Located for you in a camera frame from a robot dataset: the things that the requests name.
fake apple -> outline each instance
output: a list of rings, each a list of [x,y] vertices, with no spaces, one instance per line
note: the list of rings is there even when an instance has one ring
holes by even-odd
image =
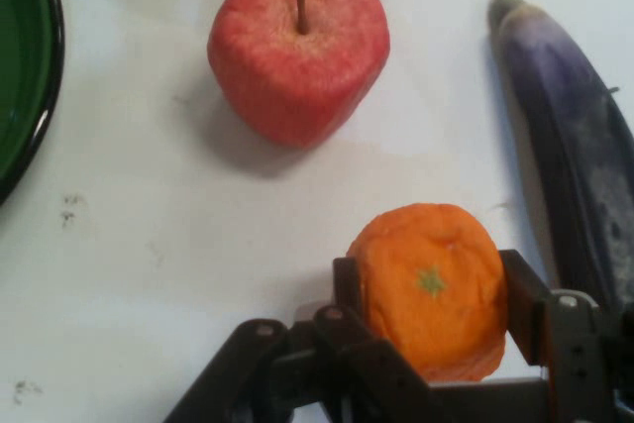
[[[379,0],[225,0],[207,54],[254,130],[314,146],[354,112],[389,55]]]

white table surface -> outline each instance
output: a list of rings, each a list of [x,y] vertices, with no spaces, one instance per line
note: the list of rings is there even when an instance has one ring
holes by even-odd
[[[501,249],[550,269],[488,0],[382,0],[385,70],[306,155],[255,136],[223,100],[205,52],[222,1],[63,0],[53,123],[0,210],[0,421],[161,422],[235,326],[290,324],[327,299],[332,258],[400,205],[459,204]],[[622,88],[634,124],[631,0],[532,1]],[[509,343],[494,377],[536,372]]]

green bowl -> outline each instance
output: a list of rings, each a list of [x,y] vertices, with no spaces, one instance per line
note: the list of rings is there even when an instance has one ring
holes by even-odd
[[[0,204],[47,130],[61,84],[59,0],[0,0]]]

fake orange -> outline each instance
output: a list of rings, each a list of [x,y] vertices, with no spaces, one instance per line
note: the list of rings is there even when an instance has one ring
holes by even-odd
[[[348,251],[365,319],[428,381],[481,380],[504,354],[506,281],[482,224],[454,205],[374,218]]]

eggplant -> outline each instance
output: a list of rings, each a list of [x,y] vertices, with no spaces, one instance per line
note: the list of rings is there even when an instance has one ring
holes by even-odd
[[[489,23],[526,118],[560,284],[621,312],[634,300],[634,140],[613,91],[539,7],[492,0]]]

